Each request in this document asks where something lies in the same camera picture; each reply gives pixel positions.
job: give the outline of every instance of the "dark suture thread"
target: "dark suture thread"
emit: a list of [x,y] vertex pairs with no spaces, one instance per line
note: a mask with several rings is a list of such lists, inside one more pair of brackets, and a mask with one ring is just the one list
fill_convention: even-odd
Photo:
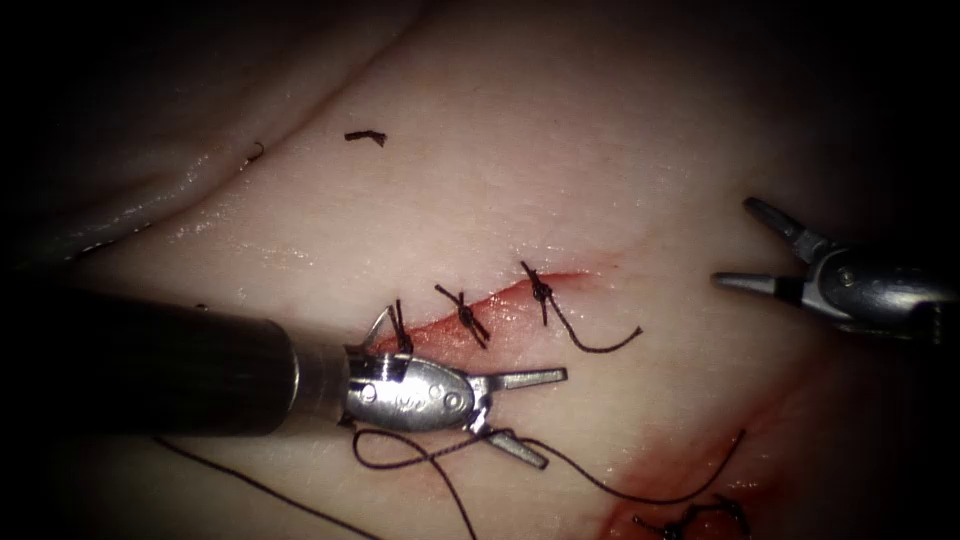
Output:
[[[714,473],[710,476],[710,478],[707,479],[706,482],[704,482],[700,487],[698,487],[694,491],[680,497],[674,497],[672,499],[653,499],[649,497],[639,497],[636,495],[630,495],[628,493],[624,493],[622,491],[617,491],[613,488],[607,487],[603,484],[603,482],[598,480],[596,477],[592,476],[583,467],[577,464],[577,462],[567,457],[564,453],[560,452],[559,450],[551,446],[548,446],[546,443],[538,441],[537,439],[517,437],[512,429],[492,430],[489,433],[485,433],[483,435],[476,436],[476,437],[471,437],[470,439],[467,439],[463,442],[448,446],[446,448],[442,448],[435,452],[427,452],[423,447],[421,447],[417,443],[411,441],[410,439],[402,435],[393,433],[391,431],[384,431],[382,429],[360,429],[360,430],[357,430],[356,433],[354,433],[353,435],[353,455],[361,465],[370,469],[375,469],[375,470],[400,469],[403,467],[410,467],[418,463],[429,462],[433,466],[433,468],[436,469],[438,473],[440,473],[440,476],[443,477],[444,482],[447,484],[447,488],[450,490],[450,494],[453,496],[454,501],[457,503],[457,508],[460,510],[460,515],[463,517],[464,523],[467,525],[467,529],[470,531],[470,538],[476,540],[476,536],[474,535],[474,532],[473,532],[473,526],[470,524],[470,519],[467,516],[467,511],[460,500],[460,496],[457,494],[456,489],[453,487],[453,483],[450,482],[450,479],[449,477],[447,477],[446,472],[444,472],[440,464],[437,463],[436,459],[441,456],[445,456],[445,455],[463,450],[468,446],[476,444],[488,437],[492,437],[499,433],[507,433],[511,437],[517,439],[518,441],[524,444],[531,444],[531,445],[540,447],[543,450],[546,450],[547,452],[550,452],[554,456],[562,459],[563,461],[566,461],[568,465],[573,467],[575,471],[580,473],[580,475],[586,478],[588,481],[590,481],[590,483],[597,486],[602,491],[609,493],[610,495],[619,497],[624,500],[642,503],[642,504],[666,506],[666,505],[678,504],[678,503],[689,501],[690,499],[693,499],[694,497],[697,497],[701,493],[706,491],[707,488],[709,488],[710,485],[713,484],[714,481],[716,481],[717,477],[720,476],[720,473],[723,472],[723,470],[726,468],[727,463],[730,462],[730,459],[733,457],[733,454],[736,452],[737,448],[740,446],[740,443],[743,441],[743,438],[744,436],[746,436],[747,432],[746,430],[743,430],[743,429],[740,430],[740,432],[737,434],[736,439],[733,442],[733,445],[731,445],[730,450],[727,452],[727,455],[723,458],[723,461],[720,462],[720,465],[717,467],[717,470],[714,471]],[[420,454],[420,457],[406,459],[402,461],[387,462],[387,463],[374,463],[372,461],[368,461],[364,459],[363,456],[360,455],[360,449],[359,449],[360,438],[363,437],[364,435],[380,435],[383,437],[400,441],[406,444],[407,446],[413,448],[414,450],[416,450]]]
[[463,301],[463,291],[460,291],[459,296],[454,296],[440,285],[435,285],[433,288],[457,305],[457,317],[460,318],[460,324],[470,331],[480,348],[486,349],[487,344],[484,341],[490,341],[490,332],[487,332],[487,329],[473,316],[473,310]]
[[191,453],[191,452],[188,452],[188,451],[184,450],[183,448],[180,448],[179,446],[177,446],[177,445],[175,445],[175,444],[167,441],[166,439],[163,439],[162,437],[153,437],[153,441],[154,441],[155,443],[159,444],[160,446],[166,448],[167,450],[173,452],[174,454],[180,455],[180,456],[185,457],[185,458],[187,458],[187,459],[189,459],[189,460],[191,460],[191,461],[194,461],[194,462],[199,463],[199,464],[201,464],[201,465],[207,466],[207,467],[209,467],[209,468],[211,468],[211,469],[213,469],[213,470],[215,470],[215,471],[219,471],[219,472],[222,472],[222,473],[224,473],[224,474],[226,474],[226,475],[232,476],[232,477],[234,477],[234,478],[236,478],[236,479],[238,479],[238,480],[240,480],[240,481],[242,481],[242,482],[245,482],[245,483],[249,484],[250,486],[253,486],[253,487],[254,487],[255,489],[257,489],[257,490],[260,490],[260,491],[262,491],[263,493],[266,493],[267,495],[270,495],[271,497],[274,497],[274,498],[280,500],[280,501],[283,502],[283,503],[286,503],[286,504],[288,504],[288,505],[290,505],[290,506],[292,506],[292,507],[294,507],[294,508],[297,508],[297,509],[299,509],[299,510],[302,510],[302,511],[310,514],[311,516],[318,517],[318,518],[320,518],[320,519],[326,520],[326,521],[328,521],[328,522],[330,522],[330,523],[332,523],[332,524],[334,524],[334,525],[337,525],[337,526],[339,526],[339,527],[341,527],[341,528],[343,528],[343,529],[346,529],[346,530],[348,530],[348,531],[356,534],[357,536],[361,536],[361,537],[363,537],[363,538],[369,538],[370,540],[382,540],[381,537],[375,536],[375,535],[373,535],[373,534],[370,534],[370,533],[368,533],[367,531],[364,531],[363,529],[361,529],[361,528],[359,528],[359,527],[356,527],[356,526],[354,526],[354,525],[351,525],[351,524],[347,523],[346,521],[343,521],[343,520],[341,520],[341,519],[337,519],[337,518],[331,516],[330,514],[326,514],[326,513],[323,513],[323,512],[321,512],[321,511],[319,511],[319,510],[315,510],[315,509],[313,509],[313,508],[310,508],[309,506],[307,506],[307,505],[305,505],[305,504],[303,504],[303,503],[301,503],[301,502],[299,502],[299,501],[296,501],[296,500],[294,500],[294,499],[291,499],[290,497],[287,497],[286,495],[284,495],[284,494],[282,494],[282,493],[279,493],[279,492],[277,492],[277,491],[274,491],[272,488],[267,487],[266,485],[264,485],[264,484],[262,484],[262,483],[260,483],[260,482],[258,482],[258,481],[256,481],[256,480],[254,480],[253,478],[250,478],[249,476],[241,473],[240,471],[236,471],[236,470],[231,469],[231,468],[229,468],[229,467],[226,467],[226,466],[224,466],[224,465],[220,465],[219,463],[215,463],[215,462],[210,461],[210,460],[208,460],[208,459],[206,459],[206,458],[203,458],[203,457],[200,457],[200,456],[198,456],[198,455],[196,455],[196,454],[193,454],[193,453]]
[[366,131],[354,131],[353,133],[345,133],[343,138],[348,141],[355,141],[357,139],[373,139],[374,142],[380,145],[380,148],[383,148],[384,143],[387,142],[387,136],[384,133],[379,131],[366,130]]
[[726,512],[740,525],[740,533],[745,537],[749,537],[750,525],[747,524],[747,516],[743,513],[743,508],[740,506],[740,503],[724,497],[719,493],[714,493],[713,497],[720,502],[716,504],[691,504],[683,511],[683,514],[680,516],[680,521],[668,522],[663,527],[651,525],[637,515],[633,516],[633,522],[648,531],[657,533],[664,540],[683,540],[683,530],[697,519],[697,515],[701,512],[709,512],[712,510]]
[[255,156],[248,157],[248,158],[247,158],[247,163],[253,163],[254,161],[260,159],[260,156],[262,156],[263,153],[267,150],[266,148],[263,147],[263,143],[260,142],[260,141],[254,141],[253,144],[255,144],[255,145],[257,145],[257,146],[260,147],[260,153],[257,154],[257,155],[255,155]]
[[530,278],[530,284],[533,287],[533,298],[540,303],[540,310],[543,313],[543,325],[547,325],[547,301],[550,301],[550,305],[553,306],[553,311],[556,312],[557,317],[560,318],[560,322],[563,324],[563,327],[567,329],[567,334],[570,336],[570,340],[573,341],[573,344],[577,346],[583,352],[594,353],[594,354],[604,354],[613,352],[627,343],[633,341],[633,339],[643,333],[643,330],[638,326],[633,332],[626,337],[620,343],[611,345],[609,347],[589,347],[584,345],[580,339],[577,337],[577,333],[573,330],[573,326],[570,324],[570,321],[563,315],[563,312],[560,311],[560,307],[557,306],[557,301],[553,298],[553,289],[549,285],[540,281],[540,276],[537,275],[537,271],[531,269],[527,266],[527,263],[520,261],[521,266],[527,272],[527,276]]
[[403,310],[400,309],[399,298],[397,298],[397,307],[391,309],[388,313],[390,314],[390,322],[393,324],[393,333],[397,336],[397,350],[401,353],[413,354],[413,340],[403,327]]

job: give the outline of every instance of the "needle driver jaw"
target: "needle driver jaw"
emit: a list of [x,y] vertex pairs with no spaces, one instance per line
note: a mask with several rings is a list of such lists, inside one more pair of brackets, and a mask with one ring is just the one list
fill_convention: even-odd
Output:
[[834,252],[836,243],[760,199],[747,198],[743,201],[743,206],[753,217],[781,237],[797,258],[810,265],[810,270],[806,278],[717,272],[711,276],[713,284],[726,289],[772,296],[836,322],[852,321],[849,314],[826,301],[819,288],[818,277],[822,263]]
[[462,429],[538,469],[547,458],[511,430],[487,424],[493,392],[567,380],[566,368],[472,375],[414,354],[373,353],[377,318],[360,345],[345,346],[350,368],[345,421],[357,420],[403,432]]
[[771,296],[846,332],[942,341],[941,314],[960,299],[949,273],[886,250],[840,245],[760,199],[750,197],[743,206],[809,265],[807,276],[718,272],[711,276],[714,285]]

